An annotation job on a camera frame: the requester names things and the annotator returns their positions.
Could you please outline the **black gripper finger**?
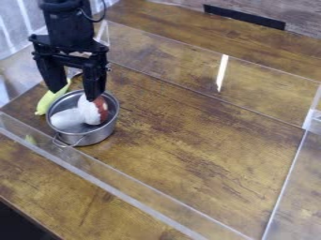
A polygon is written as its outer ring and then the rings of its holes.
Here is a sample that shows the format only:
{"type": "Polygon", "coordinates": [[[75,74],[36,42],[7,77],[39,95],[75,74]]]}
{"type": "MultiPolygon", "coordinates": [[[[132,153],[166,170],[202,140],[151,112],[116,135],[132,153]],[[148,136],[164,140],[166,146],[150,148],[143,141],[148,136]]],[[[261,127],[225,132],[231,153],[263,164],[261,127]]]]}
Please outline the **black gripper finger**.
{"type": "Polygon", "coordinates": [[[33,60],[48,89],[52,93],[56,93],[67,85],[67,74],[64,70],[67,58],[61,54],[36,54],[33,60]]]}
{"type": "Polygon", "coordinates": [[[88,101],[95,101],[106,91],[107,62],[91,62],[83,66],[83,86],[88,101]]]}

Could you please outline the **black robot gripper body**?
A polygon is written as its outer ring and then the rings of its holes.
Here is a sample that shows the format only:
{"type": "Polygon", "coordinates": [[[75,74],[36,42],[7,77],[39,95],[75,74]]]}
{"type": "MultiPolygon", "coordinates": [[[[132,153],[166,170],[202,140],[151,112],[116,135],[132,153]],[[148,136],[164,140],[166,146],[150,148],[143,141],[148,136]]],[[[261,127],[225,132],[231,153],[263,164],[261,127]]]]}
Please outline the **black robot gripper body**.
{"type": "Polygon", "coordinates": [[[90,0],[40,0],[48,33],[29,36],[33,60],[41,69],[56,68],[56,56],[69,53],[106,55],[108,47],[94,40],[94,25],[106,15],[94,19],[90,0]]]}

